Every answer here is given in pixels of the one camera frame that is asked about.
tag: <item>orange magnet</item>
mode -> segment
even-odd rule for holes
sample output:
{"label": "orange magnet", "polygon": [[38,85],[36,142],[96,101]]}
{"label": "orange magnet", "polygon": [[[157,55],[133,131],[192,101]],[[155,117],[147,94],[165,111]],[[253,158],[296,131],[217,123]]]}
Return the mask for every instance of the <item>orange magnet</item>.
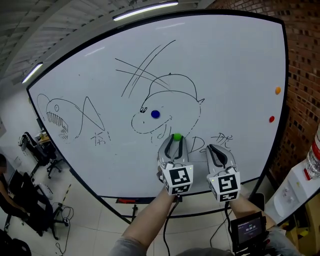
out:
{"label": "orange magnet", "polygon": [[279,93],[281,93],[281,87],[275,88],[275,94],[278,95]]}

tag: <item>gray shirt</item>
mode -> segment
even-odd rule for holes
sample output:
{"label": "gray shirt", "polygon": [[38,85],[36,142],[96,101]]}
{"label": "gray shirt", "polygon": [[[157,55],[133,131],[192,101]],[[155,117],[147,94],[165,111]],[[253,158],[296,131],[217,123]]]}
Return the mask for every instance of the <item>gray shirt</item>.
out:
{"label": "gray shirt", "polygon": [[[285,236],[285,231],[279,227],[269,229],[269,235],[266,239],[270,242],[266,249],[273,249],[275,255],[283,256],[301,256],[301,253]],[[145,256],[146,250],[135,240],[121,237],[114,245],[109,256]],[[220,250],[217,248],[193,248],[186,250],[177,256],[233,256],[230,251]]]}

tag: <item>blue magnet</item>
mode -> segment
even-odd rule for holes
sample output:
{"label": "blue magnet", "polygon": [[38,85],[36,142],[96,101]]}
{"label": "blue magnet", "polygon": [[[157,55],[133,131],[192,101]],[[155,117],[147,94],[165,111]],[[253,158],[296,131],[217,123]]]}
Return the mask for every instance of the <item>blue magnet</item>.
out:
{"label": "blue magnet", "polygon": [[159,118],[160,117],[160,112],[158,110],[153,110],[151,112],[151,116],[155,119]]}

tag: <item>tile floor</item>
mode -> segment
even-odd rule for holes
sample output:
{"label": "tile floor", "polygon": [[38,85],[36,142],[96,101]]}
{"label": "tile floor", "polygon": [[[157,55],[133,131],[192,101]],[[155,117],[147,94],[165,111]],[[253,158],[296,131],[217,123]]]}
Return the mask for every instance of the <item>tile floor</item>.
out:
{"label": "tile floor", "polygon": [[[70,232],[67,242],[65,256],[106,256],[112,249],[116,240],[125,231],[128,224],[115,216],[99,201],[97,201],[86,189],[70,174],[67,166],[62,173],[55,172],[52,179],[48,179],[47,172],[40,168],[35,176],[36,182],[47,184],[54,193],[52,202],[62,202],[69,184],[71,184],[64,205],[73,207],[74,217],[70,221]],[[184,204],[177,208],[179,213],[194,212],[196,208],[203,205],[203,209],[212,207],[214,196],[198,195],[194,200],[191,196],[185,200]],[[114,199],[105,199],[108,203],[114,203]],[[122,211],[130,212],[125,207],[132,208],[132,205],[120,205]],[[166,240],[170,248],[171,255],[176,255],[184,250],[210,246],[209,239],[224,221],[222,212],[207,214],[195,217],[170,219],[166,230]],[[228,250],[231,248],[231,240],[227,232],[227,222],[218,230],[212,239],[214,247]],[[62,251],[65,249],[68,227],[63,224],[56,224],[56,234],[59,237],[59,244]],[[25,241],[31,251],[32,256],[59,256],[61,253],[56,247],[51,232],[45,232],[43,237],[33,231],[27,224],[22,225],[21,220],[13,217],[8,228],[8,234],[12,238]],[[163,241],[163,229],[151,244],[147,251],[148,256],[167,256],[167,248]]]}

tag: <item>fish drawing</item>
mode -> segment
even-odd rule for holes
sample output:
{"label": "fish drawing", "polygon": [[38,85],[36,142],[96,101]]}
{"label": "fish drawing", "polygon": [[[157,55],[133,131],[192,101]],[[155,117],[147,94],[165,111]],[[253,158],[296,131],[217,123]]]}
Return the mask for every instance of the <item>fish drawing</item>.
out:
{"label": "fish drawing", "polygon": [[[159,90],[156,82],[160,79],[168,82],[170,89]],[[187,137],[200,118],[204,100],[198,100],[196,86],[189,77],[171,73],[160,76],[150,84],[149,93],[139,112],[132,117],[131,126],[139,134],[151,134],[151,142],[172,133]],[[158,111],[159,118],[153,118],[152,111]]]}
{"label": "fish drawing", "polygon": [[71,143],[80,136],[84,120],[92,122],[102,131],[106,130],[98,112],[87,96],[82,109],[69,100],[62,98],[50,100],[42,93],[37,96],[37,105],[42,120],[48,121],[50,125],[50,132],[55,132],[66,143]]}

